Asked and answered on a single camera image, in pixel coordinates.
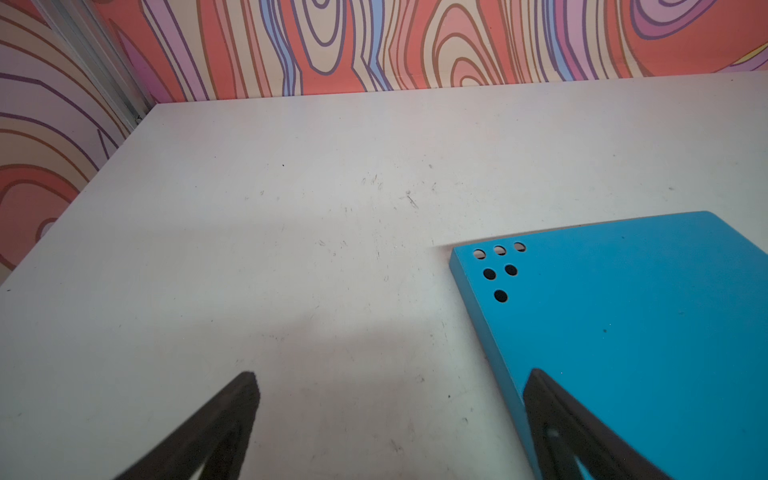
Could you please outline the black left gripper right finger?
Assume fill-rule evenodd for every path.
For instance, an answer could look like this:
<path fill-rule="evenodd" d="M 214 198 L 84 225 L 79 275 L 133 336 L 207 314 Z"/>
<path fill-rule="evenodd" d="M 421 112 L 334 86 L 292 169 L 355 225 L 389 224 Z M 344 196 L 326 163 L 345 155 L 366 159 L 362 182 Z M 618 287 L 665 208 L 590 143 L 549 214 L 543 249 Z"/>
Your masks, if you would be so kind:
<path fill-rule="evenodd" d="M 544 479 L 666 479 L 541 369 L 523 392 L 537 464 Z"/>

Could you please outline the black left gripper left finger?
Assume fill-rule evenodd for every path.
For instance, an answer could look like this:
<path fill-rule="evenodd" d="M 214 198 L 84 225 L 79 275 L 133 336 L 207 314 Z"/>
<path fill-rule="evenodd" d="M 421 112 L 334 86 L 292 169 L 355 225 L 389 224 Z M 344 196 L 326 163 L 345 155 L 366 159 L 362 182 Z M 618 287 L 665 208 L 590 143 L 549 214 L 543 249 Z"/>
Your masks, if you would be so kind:
<path fill-rule="evenodd" d="M 256 375 L 243 371 L 120 479 L 237 479 L 260 403 Z"/>

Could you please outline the blue file folder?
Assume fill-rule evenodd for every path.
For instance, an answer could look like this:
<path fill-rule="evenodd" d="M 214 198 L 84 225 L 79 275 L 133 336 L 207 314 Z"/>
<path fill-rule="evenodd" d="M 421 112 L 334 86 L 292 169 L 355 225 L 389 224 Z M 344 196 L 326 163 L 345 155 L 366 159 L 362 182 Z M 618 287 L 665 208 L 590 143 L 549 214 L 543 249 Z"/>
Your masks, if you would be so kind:
<path fill-rule="evenodd" d="M 541 369 L 675 479 L 767 475 L 767 255 L 708 211 L 492 239 L 449 266 L 530 464 Z"/>

